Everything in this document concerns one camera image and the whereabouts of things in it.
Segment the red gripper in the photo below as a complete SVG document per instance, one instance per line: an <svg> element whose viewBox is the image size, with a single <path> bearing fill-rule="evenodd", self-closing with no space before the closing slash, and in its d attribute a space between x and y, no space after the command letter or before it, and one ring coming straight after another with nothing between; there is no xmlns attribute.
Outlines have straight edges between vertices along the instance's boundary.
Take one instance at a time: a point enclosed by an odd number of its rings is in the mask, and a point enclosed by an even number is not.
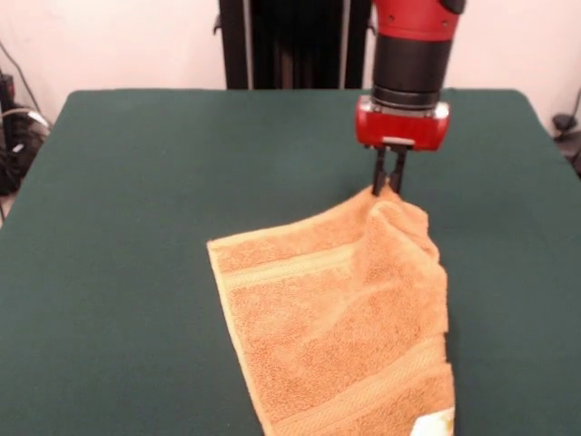
<svg viewBox="0 0 581 436"><path fill-rule="evenodd" d="M406 146L415 151L437 151L450 123L450 104L438 102L427 110L403 110L374 103L362 95L356 103L355 131L360 144L376 149L372 194L379 196L386 182L386 148ZM407 150L396 151L397 159L389 177L389 186L400 193Z"/></svg>

